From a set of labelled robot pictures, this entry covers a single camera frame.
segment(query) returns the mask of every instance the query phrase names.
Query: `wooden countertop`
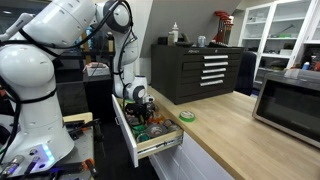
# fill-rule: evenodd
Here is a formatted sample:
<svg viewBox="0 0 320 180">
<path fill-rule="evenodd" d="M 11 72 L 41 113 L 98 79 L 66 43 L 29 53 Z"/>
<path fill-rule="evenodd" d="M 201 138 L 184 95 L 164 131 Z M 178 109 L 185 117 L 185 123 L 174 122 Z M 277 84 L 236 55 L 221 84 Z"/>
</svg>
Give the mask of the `wooden countertop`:
<svg viewBox="0 0 320 180">
<path fill-rule="evenodd" d="M 151 87 L 148 93 L 235 179 L 320 179 L 320 150 L 255 120 L 256 99 L 233 92 L 175 105 Z M 180 121 L 181 111 L 195 121 Z"/>
</svg>

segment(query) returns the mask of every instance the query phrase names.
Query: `glass cabinet door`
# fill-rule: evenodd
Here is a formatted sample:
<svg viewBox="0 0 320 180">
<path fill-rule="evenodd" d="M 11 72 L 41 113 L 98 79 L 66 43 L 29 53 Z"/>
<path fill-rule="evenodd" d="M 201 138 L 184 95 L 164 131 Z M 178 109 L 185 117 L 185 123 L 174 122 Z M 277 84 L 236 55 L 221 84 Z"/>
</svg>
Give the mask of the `glass cabinet door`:
<svg viewBox="0 0 320 180">
<path fill-rule="evenodd" d="M 318 21 L 318 24 L 316 26 L 316 30 L 315 30 L 311 40 L 316 40 L 316 41 L 320 40 L 320 21 Z"/>
<path fill-rule="evenodd" d="M 269 11 L 270 6 L 248 8 L 239 42 L 245 51 L 258 52 Z"/>
<path fill-rule="evenodd" d="M 260 89 L 266 73 L 289 68 L 288 62 L 292 58 L 291 55 L 304 25 L 310 3 L 311 0 L 276 3 L 255 77 L 256 88 Z"/>
</svg>

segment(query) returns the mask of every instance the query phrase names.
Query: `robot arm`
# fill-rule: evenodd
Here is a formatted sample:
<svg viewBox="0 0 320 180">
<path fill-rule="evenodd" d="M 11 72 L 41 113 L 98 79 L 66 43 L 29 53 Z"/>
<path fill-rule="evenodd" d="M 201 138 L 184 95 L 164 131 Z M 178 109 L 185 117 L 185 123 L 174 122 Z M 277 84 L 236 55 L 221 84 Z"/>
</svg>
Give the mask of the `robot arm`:
<svg viewBox="0 0 320 180">
<path fill-rule="evenodd" d="M 6 82 L 7 94 L 15 107 L 13 133 L 0 150 L 0 164 L 22 155 L 25 159 L 21 166 L 26 167 L 32 162 L 30 150 L 37 150 L 38 164 L 45 166 L 35 166 L 32 173 L 36 173 L 48 170 L 72 151 L 74 142 L 63 125 L 51 61 L 66 49 L 80 46 L 72 44 L 91 24 L 97 27 L 94 31 L 102 28 L 115 37 L 117 52 L 112 70 L 116 96 L 139 100 L 145 94 L 146 81 L 141 81 L 145 78 L 134 80 L 126 69 L 138 57 L 137 38 L 126 2 L 53 0 L 19 32 L 12 36 L 18 28 L 9 30 L 0 42 L 0 80 Z M 21 174 L 19 169 L 12 176 Z"/>
<path fill-rule="evenodd" d="M 16 34 L 19 29 L 28 24 L 33 19 L 32 14 L 22 13 L 18 20 L 6 30 L 4 34 L 0 35 L 0 41 L 6 41 Z"/>
<path fill-rule="evenodd" d="M 103 21 L 113 7 L 113 2 L 97 4 L 98 22 Z M 134 76 L 128 66 L 138 58 L 138 38 L 133 32 L 132 13 L 126 1 L 115 7 L 102 30 L 111 31 L 115 38 L 116 54 L 112 63 L 114 94 L 117 97 L 140 101 L 146 95 L 147 81 L 144 76 Z"/>
</svg>

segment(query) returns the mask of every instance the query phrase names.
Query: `drawer pull handle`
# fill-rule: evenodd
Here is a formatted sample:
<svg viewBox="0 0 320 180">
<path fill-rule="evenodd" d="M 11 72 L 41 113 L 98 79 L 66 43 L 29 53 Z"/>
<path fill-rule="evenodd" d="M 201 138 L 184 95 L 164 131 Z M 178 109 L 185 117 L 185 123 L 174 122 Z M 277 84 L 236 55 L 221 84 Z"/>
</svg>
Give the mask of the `drawer pull handle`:
<svg viewBox="0 0 320 180">
<path fill-rule="evenodd" d="M 205 67 L 210 67 L 210 66 L 225 66 L 228 65 L 228 62 L 216 62 L 216 63 L 204 63 Z"/>
<path fill-rule="evenodd" d="M 219 56 L 203 56 L 204 59 L 228 59 L 228 55 L 219 55 Z"/>
<path fill-rule="evenodd" d="M 224 77 L 224 74 L 217 74 L 217 75 L 212 75 L 212 76 L 201 76 L 201 79 L 202 80 L 215 79 L 215 78 L 220 78 L 220 77 Z"/>
<path fill-rule="evenodd" d="M 116 121 L 116 124 L 119 126 L 120 125 L 120 120 L 118 118 L 120 118 L 120 117 L 115 117 L 114 120 Z"/>
<path fill-rule="evenodd" d="M 227 71 L 227 68 L 203 70 L 202 73 L 213 73 L 213 72 L 223 72 L 223 71 Z"/>
<path fill-rule="evenodd" d="M 223 80 L 200 83 L 200 86 L 210 86 L 210 85 L 221 84 L 221 83 L 223 83 Z"/>
</svg>

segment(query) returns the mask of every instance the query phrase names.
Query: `blue light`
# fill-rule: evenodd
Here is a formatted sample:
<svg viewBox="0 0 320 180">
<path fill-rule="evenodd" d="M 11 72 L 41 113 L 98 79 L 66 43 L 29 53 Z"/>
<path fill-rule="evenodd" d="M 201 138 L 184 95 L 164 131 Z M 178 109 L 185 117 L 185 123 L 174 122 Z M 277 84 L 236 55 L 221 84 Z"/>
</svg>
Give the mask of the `blue light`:
<svg viewBox="0 0 320 180">
<path fill-rule="evenodd" d="M 47 145 L 43 144 L 42 148 L 43 148 L 44 152 L 46 153 L 50 163 L 54 162 L 54 157 L 53 157 L 49 147 Z"/>
<path fill-rule="evenodd" d="M 50 150 L 49 150 L 49 147 L 48 147 L 47 145 L 45 145 L 45 144 L 42 145 L 42 148 L 43 148 L 43 150 L 45 150 L 45 151 L 50 151 Z"/>
</svg>

